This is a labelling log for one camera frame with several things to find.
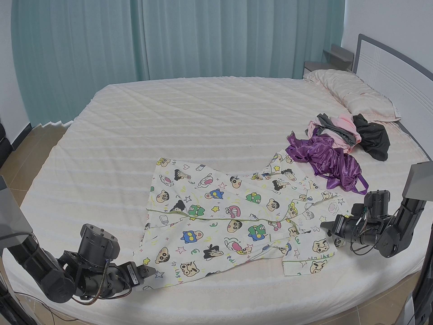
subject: purple clothing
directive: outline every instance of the purple clothing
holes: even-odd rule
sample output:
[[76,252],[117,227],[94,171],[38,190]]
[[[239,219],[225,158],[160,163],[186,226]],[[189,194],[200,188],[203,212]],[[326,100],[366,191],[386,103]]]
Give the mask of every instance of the purple clothing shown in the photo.
[[[315,176],[319,175],[328,180],[327,189],[339,185],[345,191],[353,191],[365,195],[368,183],[361,176],[361,167],[356,159],[343,152],[343,148],[333,148],[334,139],[327,134],[312,136],[310,139],[297,139],[292,131],[287,136],[290,146],[286,152],[295,161],[309,162]],[[365,186],[365,190],[358,191],[355,187],[357,180]]]

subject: mattress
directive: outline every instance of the mattress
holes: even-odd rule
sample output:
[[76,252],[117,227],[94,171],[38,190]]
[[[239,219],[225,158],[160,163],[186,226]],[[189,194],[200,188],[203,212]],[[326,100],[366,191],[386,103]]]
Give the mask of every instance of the mattress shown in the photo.
[[[118,238],[121,252],[115,262],[123,263],[134,258],[143,235],[160,156],[252,174],[287,147],[292,130],[304,137],[309,121],[323,112],[348,113],[306,80],[223,77],[109,85],[52,149],[21,209],[41,246],[55,257],[76,251],[81,226],[92,223]],[[391,142],[386,162],[372,159],[359,146],[352,155],[371,190],[390,190],[393,212],[410,165],[427,158],[396,124],[384,125]],[[313,177],[310,165],[301,167]],[[324,179],[316,177],[316,182],[326,187]],[[354,193],[345,197],[353,203],[363,200]],[[410,247],[390,259],[376,250],[357,257],[347,245],[313,275],[286,277],[280,259],[262,259],[178,286],[134,289],[127,298],[98,300],[89,307],[47,303],[101,325],[306,324],[356,306],[419,270],[432,219],[428,203]],[[14,289],[41,297],[31,277],[9,253],[4,255]]]

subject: curtain fold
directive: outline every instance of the curtain fold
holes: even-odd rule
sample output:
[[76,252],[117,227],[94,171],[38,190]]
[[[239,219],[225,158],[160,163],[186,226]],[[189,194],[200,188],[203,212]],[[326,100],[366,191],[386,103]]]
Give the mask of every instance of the curtain fold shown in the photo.
[[74,119],[112,83],[301,78],[340,44],[345,0],[13,0],[14,62],[33,125]]

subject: white headboard panel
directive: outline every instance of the white headboard panel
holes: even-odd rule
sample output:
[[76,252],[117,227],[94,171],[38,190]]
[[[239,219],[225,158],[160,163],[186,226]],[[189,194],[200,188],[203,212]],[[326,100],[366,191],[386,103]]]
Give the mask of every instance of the white headboard panel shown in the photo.
[[400,126],[433,157],[433,74],[383,43],[360,34],[353,72],[391,99]]

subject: wall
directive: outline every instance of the wall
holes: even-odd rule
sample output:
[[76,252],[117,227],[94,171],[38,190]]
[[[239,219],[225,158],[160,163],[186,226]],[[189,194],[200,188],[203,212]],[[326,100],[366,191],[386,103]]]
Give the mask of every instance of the wall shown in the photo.
[[0,0],[0,120],[12,143],[29,124],[12,56],[10,11],[12,0]]
[[346,0],[342,47],[355,53],[360,33],[433,72],[433,0]]

